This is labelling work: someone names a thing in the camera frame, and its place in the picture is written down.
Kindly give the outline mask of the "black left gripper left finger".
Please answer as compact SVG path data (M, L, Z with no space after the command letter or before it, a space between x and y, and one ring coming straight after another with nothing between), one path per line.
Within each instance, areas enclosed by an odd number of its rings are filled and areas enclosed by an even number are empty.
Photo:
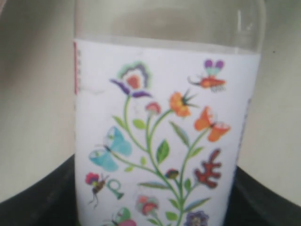
M2 226L75 226L75 156L19 194L0 203Z

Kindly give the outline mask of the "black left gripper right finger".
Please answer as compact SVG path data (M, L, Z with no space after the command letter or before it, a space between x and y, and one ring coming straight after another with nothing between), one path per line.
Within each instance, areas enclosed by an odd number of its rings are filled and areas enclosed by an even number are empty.
M299 226L301 207L271 191L240 167L227 209L228 226Z

